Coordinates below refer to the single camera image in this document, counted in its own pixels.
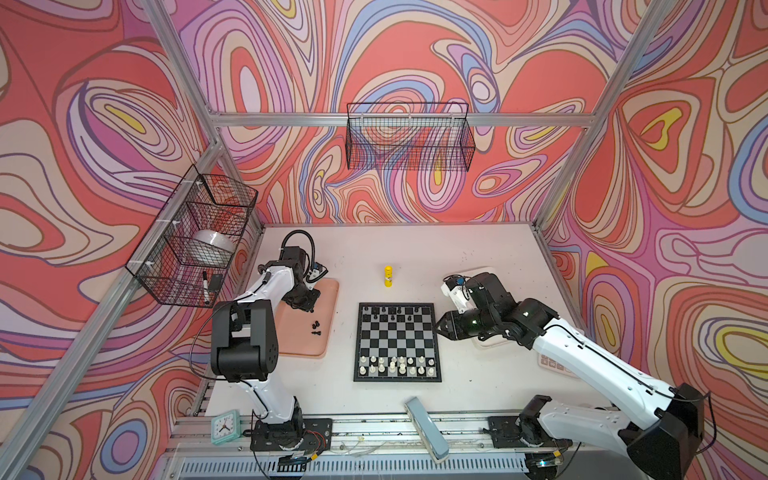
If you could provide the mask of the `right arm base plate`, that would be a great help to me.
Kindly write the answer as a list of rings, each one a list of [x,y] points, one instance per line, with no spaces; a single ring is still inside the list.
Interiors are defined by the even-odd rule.
[[[489,416],[487,426],[482,429],[491,438],[496,449],[533,448],[568,450],[574,445],[569,439],[555,439],[544,431],[526,433],[517,416]]]

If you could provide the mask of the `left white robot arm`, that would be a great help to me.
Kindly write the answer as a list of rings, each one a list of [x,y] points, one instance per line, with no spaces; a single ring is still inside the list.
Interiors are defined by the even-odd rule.
[[[298,400],[275,373],[279,341],[278,307],[311,312],[320,292],[310,286],[311,256],[298,246],[282,247],[256,281],[234,300],[221,302],[212,316],[210,367],[213,374],[243,387],[263,406],[267,425],[301,427]]]

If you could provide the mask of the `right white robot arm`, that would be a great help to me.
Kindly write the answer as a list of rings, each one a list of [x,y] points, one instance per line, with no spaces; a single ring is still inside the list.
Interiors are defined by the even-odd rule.
[[[522,442],[585,443],[627,457],[652,479],[684,478],[704,438],[706,395],[632,367],[536,299],[515,300],[493,273],[449,275],[441,291],[455,308],[436,323],[439,335],[513,341],[563,365],[613,406],[577,407],[536,395],[516,420]]]

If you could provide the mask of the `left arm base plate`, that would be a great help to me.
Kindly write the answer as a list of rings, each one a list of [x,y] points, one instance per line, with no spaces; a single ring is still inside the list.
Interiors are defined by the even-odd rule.
[[[295,422],[266,424],[258,420],[251,429],[252,452],[322,453],[332,445],[333,420],[309,418]]]

